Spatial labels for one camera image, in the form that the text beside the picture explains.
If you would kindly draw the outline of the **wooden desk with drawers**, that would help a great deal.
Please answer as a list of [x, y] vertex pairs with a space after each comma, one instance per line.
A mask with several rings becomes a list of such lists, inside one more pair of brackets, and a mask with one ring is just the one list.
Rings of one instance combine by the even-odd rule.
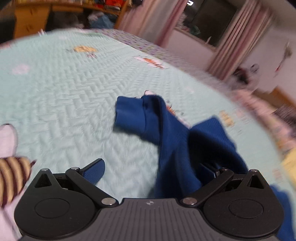
[[12, 1], [16, 17], [14, 38], [29, 36], [46, 29], [50, 12], [83, 13], [85, 10], [101, 11], [117, 16], [119, 27], [130, 1]]

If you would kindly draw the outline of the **bee pattern quilted bedspread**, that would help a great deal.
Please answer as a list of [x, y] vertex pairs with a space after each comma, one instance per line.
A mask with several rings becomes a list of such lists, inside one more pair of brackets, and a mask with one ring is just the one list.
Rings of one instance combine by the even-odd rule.
[[[217, 118], [249, 169], [295, 194], [281, 153], [232, 90], [118, 41], [118, 31], [55, 30], [1, 45], [1, 240], [127, 240], [127, 201], [156, 204], [159, 148], [116, 128], [120, 96], [158, 95], [191, 128]], [[98, 206], [66, 177], [96, 159], [96, 186], [118, 201]]]

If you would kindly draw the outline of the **floral pink pillow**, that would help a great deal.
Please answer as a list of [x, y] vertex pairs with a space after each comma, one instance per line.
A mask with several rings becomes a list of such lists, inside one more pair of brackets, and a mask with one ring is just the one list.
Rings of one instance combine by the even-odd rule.
[[232, 95], [267, 128], [284, 154], [295, 148], [295, 129], [276, 114], [276, 107], [246, 89], [233, 90]]

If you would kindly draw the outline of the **pink curtain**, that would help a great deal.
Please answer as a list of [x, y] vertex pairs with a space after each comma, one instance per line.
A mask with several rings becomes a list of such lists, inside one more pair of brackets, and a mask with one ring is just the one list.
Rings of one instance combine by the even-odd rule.
[[250, 54], [273, 22], [272, 10], [262, 1], [246, 1], [207, 67], [207, 72], [225, 81]]

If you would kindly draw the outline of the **yellow paper sheet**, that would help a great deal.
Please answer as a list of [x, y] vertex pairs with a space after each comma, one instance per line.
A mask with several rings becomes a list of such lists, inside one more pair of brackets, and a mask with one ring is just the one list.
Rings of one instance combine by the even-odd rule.
[[295, 186], [295, 152], [290, 152], [282, 161], [282, 166], [288, 174], [290, 182]]

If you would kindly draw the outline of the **blue knit sweater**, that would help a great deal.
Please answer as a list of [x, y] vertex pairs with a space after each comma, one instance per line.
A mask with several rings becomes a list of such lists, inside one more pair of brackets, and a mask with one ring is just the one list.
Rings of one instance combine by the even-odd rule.
[[[127, 240], [294, 240], [292, 211], [256, 169], [249, 169], [217, 118], [189, 128], [158, 95], [120, 96], [115, 127], [159, 148], [159, 167], [151, 208], [127, 201], [133, 223]], [[189, 164], [206, 185], [219, 169], [234, 177], [199, 206], [181, 206], [180, 169]]]

